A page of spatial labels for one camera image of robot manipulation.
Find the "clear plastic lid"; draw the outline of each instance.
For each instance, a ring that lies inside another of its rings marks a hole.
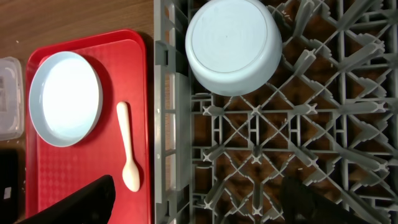
[[[19,138],[24,132],[24,88],[19,61],[0,59],[0,141]]]

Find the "plastic dish rack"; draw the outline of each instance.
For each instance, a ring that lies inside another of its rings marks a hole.
[[[208,92],[185,57],[206,1],[155,0],[155,222],[283,223],[282,177],[398,222],[396,0],[263,1],[283,56],[257,91]]]

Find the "plastic container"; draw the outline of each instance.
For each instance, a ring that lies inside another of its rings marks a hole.
[[[0,141],[19,138],[24,132],[22,69],[13,57],[0,59]]]
[[[274,74],[282,55],[275,20],[258,0],[215,0],[192,18],[185,38],[192,72],[208,90],[240,96]]]

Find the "tray rim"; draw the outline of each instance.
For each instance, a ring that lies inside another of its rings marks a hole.
[[[44,47],[39,47],[30,55],[25,71],[25,104],[29,100],[29,90],[33,77],[39,68],[39,63],[44,57],[55,54],[60,51],[73,51],[87,47],[94,47],[102,44],[109,44],[112,42],[122,40],[133,40],[138,43],[141,48],[143,56],[143,71],[144,71],[144,119],[145,119],[145,145],[146,145],[146,176],[149,176],[145,188],[149,192],[147,194],[148,203],[148,223],[152,223],[152,169],[150,165],[150,152],[149,152],[149,133],[148,133],[148,100],[147,100],[147,52],[144,40],[142,37],[132,29],[119,29],[102,34],[91,35],[80,39],[69,40],[57,44],[52,44]],[[26,108],[25,112],[25,217],[29,218],[38,213],[38,172],[37,172],[37,138],[39,135],[35,131],[30,114]]]

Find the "spoon handle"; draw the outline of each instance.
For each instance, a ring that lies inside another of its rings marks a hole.
[[[131,135],[130,135],[130,122],[129,122],[129,110],[126,102],[119,102],[116,106],[118,112],[118,120],[120,131],[122,132],[122,138],[124,143],[124,149],[126,150],[126,160],[132,160],[132,146],[131,146]]]

